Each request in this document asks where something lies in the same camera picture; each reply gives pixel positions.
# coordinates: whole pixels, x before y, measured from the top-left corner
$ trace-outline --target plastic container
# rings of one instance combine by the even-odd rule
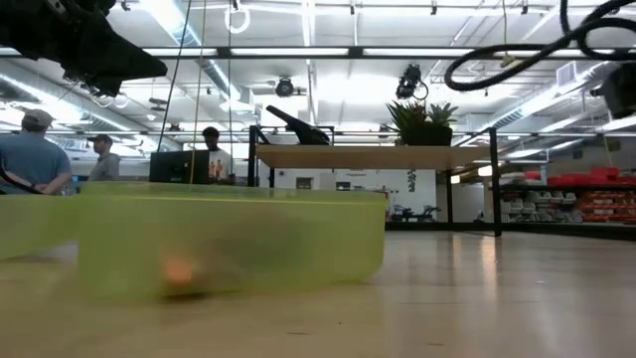
[[[99,296],[311,287],[382,264],[384,194],[110,183],[77,198],[79,280]]]

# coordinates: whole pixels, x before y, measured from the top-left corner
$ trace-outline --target wooden table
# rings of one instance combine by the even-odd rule
[[[488,147],[258,145],[256,156],[270,168],[450,170],[487,159]]]
[[[388,234],[367,284],[115,305],[72,265],[0,264],[2,358],[634,357],[636,246]]]

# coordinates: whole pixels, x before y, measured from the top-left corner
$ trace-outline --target potted plant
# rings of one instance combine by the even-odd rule
[[[457,107],[432,105],[431,111],[426,111],[426,104],[409,102],[401,104],[395,102],[387,104],[392,120],[399,133],[399,142],[403,145],[450,145],[454,122],[450,116]]]

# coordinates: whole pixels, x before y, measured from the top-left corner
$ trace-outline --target black pole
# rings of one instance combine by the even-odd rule
[[[490,165],[493,168],[493,221],[495,237],[501,237],[501,193],[499,192],[499,152],[497,151],[497,128],[488,129],[490,134]]]
[[[274,168],[269,168],[269,187],[271,189],[274,188],[274,184],[275,184],[275,180],[276,180],[276,169]]]
[[[452,175],[452,170],[446,170],[446,216],[448,217],[448,224],[453,223],[453,185],[450,182]]]
[[[256,131],[255,125],[249,127],[249,157],[247,161],[247,186],[256,186]]]

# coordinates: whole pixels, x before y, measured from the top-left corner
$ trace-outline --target man in white shirt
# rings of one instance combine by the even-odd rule
[[[214,127],[207,127],[203,131],[203,137],[210,150],[210,165],[208,177],[213,184],[234,185],[232,157],[219,148],[219,131]]]

